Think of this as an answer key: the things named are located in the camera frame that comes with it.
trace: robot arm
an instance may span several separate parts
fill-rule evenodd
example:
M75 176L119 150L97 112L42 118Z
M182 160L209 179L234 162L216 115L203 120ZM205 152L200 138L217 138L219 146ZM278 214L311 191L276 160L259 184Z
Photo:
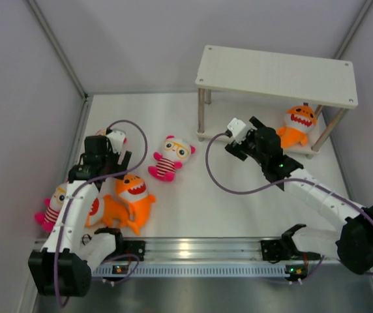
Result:
M325 231L304 224L295 225L282 235L282 244L290 254L295 256L301 252L316 252L338 258L357 274L364 274L372 268L373 226L352 206L362 208L372 220L373 206L364 208L331 192L302 164L284 155L280 138L274 129L265 127L255 117L250 122L256 129L238 119L229 123L227 136L232 137L233 141L227 144L226 150L241 160L253 158L269 182L281 181L277 184L280 189L305 201L335 229Z
M124 141L125 133L120 130L108 129L105 136L86 137L85 153L69 171L67 195L55 226L41 251L32 252L29 257L39 294L55 295L55 289L59 288L62 296L86 295L92 272L107 256L122 252L123 239L118 229L97 230L93 240L82 248L81 238L91 206L105 180L93 179L127 170L131 152L125 152L119 162ZM59 285L55 286L53 268L57 255Z

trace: plush toy head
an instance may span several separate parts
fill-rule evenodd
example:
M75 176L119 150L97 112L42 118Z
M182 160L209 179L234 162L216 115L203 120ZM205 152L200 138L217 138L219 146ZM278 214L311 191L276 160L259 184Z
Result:
M294 106L285 115L286 126L308 134L317 125L317 117L308 104Z
M117 179L115 193L122 202L127 204L139 201L149 195L145 181L131 173L126 174L123 179Z
M53 196L50 198L49 206L51 209L59 212L62 209L65 196L67 195L67 183L60 184Z
M173 162L185 163L195 153L195 147L185 140L175 138L174 136L166 137L163 145L162 156Z

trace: metal track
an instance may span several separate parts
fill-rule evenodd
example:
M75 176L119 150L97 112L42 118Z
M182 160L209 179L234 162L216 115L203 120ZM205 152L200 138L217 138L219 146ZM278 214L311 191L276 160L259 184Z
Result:
M124 267L103 264L93 273L93 277L119 278L134 269L135 264ZM141 263L131 274L132 277L288 277L284 264L147 264Z

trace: table top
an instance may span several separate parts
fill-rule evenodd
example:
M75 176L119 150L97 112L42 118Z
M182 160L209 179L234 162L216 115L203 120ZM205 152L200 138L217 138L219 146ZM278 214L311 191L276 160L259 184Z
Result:
M234 196L219 189L205 169L208 141L199 142L196 137L196 101L196 93L95 95L93 98L84 136L95 134L118 119L134 121L147 134L149 152L135 174L145 179L157 202L152 206L148 223L141 229L142 237L270 237L298 223L331 229L314 210L279 188L249 196ZM116 127L127 133L126 146L133 152L130 161L133 166L143 154L142 137L130 125ZM163 183L151 177L147 167L156 164L153 153L161 150L169 134L186 139L196 147L196 153L177 172L174 182ZM225 143L215 142L210 151L212 171L223 185L234 190L250 190L267 184L253 160L241 162L228 154L224 146ZM330 140L311 160L305 156L291 156L322 183L346 196ZM111 183L104 183L103 194L113 195ZM128 228L123 228L122 232L126 237L134 236Z
M206 46L196 85L290 98L313 106L357 106L352 63L319 57Z

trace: striped plush doll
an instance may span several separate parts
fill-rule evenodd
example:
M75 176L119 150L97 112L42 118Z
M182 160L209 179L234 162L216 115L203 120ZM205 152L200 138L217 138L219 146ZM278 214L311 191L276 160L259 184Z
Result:
M185 140L168 136L163 148L162 154L159 152L153 154L158 164L149 166L149 173L161 181L173 181L176 170L182 168L183 164L195 153L195 147Z
M63 183L56 188L55 193L50 199L44 199L44 204L48 207L46 212L35 214L37 224L40 224L46 232L50 233L53 230L66 195L67 183Z

